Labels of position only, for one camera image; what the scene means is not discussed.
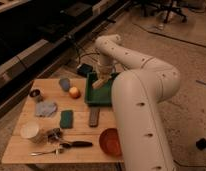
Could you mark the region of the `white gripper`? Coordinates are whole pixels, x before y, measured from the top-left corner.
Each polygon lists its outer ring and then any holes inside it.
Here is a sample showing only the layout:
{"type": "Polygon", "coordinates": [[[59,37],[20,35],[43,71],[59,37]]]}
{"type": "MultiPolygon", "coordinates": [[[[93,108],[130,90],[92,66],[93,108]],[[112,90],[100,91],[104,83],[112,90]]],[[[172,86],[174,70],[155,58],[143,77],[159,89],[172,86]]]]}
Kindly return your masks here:
{"type": "Polygon", "coordinates": [[[98,81],[102,81],[103,77],[107,77],[107,80],[112,79],[112,65],[101,65],[100,63],[97,64],[97,75],[98,81]]]}

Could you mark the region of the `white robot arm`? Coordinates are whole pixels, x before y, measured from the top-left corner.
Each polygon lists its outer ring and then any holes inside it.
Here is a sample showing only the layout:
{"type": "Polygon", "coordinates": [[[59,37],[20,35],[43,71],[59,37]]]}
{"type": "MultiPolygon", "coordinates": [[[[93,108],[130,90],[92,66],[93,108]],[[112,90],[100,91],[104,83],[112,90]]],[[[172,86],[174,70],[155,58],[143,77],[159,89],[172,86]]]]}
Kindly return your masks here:
{"type": "Polygon", "coordinates": [[[157,105],[174,96],[180,72],[173,65],[121,45],[119,35],[101,36],[98,78],[118,61],[127,69],[112,84],[112,107],[126,171],[177,171],[157,105]]]}

